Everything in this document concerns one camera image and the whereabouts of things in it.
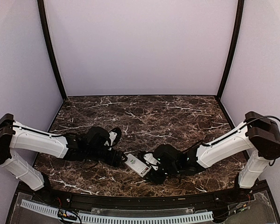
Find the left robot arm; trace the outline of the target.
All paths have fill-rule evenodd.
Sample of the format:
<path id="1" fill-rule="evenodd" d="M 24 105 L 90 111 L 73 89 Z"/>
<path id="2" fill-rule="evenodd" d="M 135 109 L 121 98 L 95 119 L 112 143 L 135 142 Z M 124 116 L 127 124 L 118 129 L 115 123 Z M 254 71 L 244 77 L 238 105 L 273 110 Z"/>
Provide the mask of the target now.
<path id="1" fill-rule="evenodd" d="M 44 202 L 53 203 L 56 192 L 50 188 L 48 177 L 21 158 L 17 149 L 48 154 L 66 161 L 101 161 L 118 167 L 127 161 L 122 151 L 114 149 L 120 138 L 119 128 L 107 131 L 99 126 L 92 126 L 83 134 L 51 134 L 25 126 L 7 113 L 0 119 L 0 167 L 33 191 L 38 191 Z"/>

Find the white remote control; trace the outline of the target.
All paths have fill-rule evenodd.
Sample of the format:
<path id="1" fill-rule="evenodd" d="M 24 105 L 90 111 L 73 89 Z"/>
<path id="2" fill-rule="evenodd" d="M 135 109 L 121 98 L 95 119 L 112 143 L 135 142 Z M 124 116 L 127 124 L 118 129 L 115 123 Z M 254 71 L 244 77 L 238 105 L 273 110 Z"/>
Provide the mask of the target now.
<path id="1" fill-rule="evenodd" d="M 127 161 L 125 164 L 131 168 L 135 173 L 137 173 L 140 177 L 144 177 L 141 172 L 145 167 L 148 167 L 145 163 L 139 160 L 137 157 L 132 154 L 127 155 Z"/>

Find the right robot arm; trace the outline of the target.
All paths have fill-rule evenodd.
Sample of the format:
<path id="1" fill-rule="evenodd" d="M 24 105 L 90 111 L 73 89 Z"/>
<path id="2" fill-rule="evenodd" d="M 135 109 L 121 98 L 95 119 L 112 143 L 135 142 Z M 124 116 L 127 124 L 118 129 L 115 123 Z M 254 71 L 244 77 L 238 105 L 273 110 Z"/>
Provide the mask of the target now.
<path id="1" fill-rule="evenodd" d="M 229 191 L 229 199 L 238 203 L 266 167 L 280 158 L 280 119 L 275 116 L 248 112 L 228 133 L 208 143 L 198 141 L 184 151 L 170 144 L 159 145 L 152 152 L 154 161 L 145 161 L 151 170 L 144 178 L 162 184 L 169 175 L 193 176 L 245 150 L 252 150 L 252 155 L 240 171 L 236 187 Z"/>

